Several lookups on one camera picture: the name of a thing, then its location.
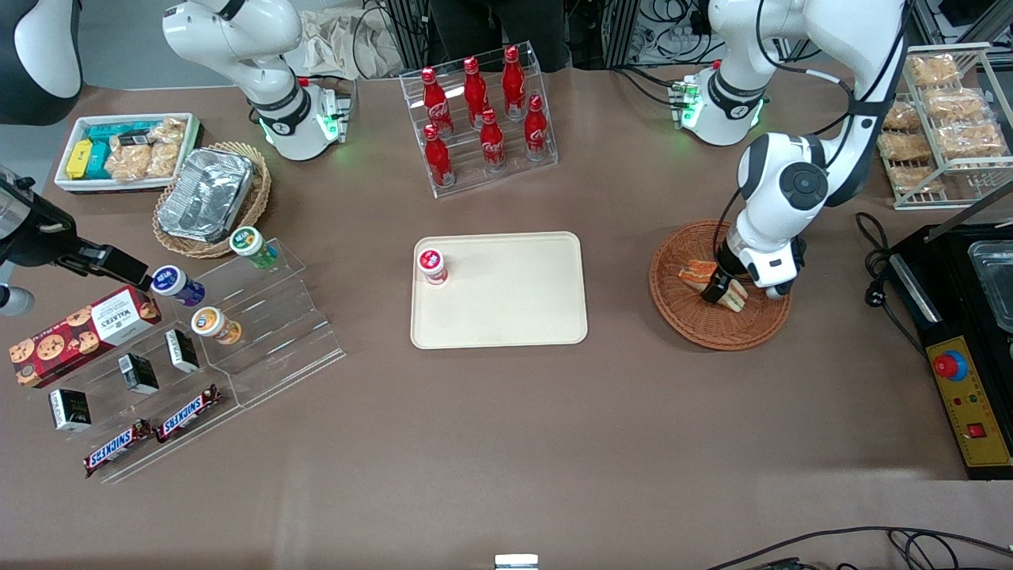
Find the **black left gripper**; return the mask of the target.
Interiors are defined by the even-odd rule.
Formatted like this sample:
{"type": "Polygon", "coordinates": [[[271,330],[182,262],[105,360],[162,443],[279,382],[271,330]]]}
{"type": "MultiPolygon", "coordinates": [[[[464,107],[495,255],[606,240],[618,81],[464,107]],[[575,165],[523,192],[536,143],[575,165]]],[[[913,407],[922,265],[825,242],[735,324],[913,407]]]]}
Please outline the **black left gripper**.
{"type": "Polygon", "coordinates": [[[700,293],[705,302],[713,306],[734,306],[734,295],[730,296],[734,278],[752,282],[746,265],[739,259],[744,242],[735,228],[716,228],[714,232],[714,260],[723,273],[712,273],[708,283],[700,293]]]}

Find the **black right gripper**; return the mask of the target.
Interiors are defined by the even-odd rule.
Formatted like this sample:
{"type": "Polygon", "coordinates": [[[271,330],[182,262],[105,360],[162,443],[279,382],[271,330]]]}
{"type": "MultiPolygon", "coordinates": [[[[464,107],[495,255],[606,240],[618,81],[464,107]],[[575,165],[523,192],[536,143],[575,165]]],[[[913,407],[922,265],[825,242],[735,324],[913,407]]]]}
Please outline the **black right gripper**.
{"type": "MultiPolygon", "coordinates": [[[[1,260],[19,267],[53,264],[77,270],[73,253],[77,242],[75,221],[69,214],[40,197],[35,181],[4,167],[1,173],[1,260]]],[[[111,245],[81,241],[76,259],[88,275],[149,290],[148,264],[111,245]]]]}

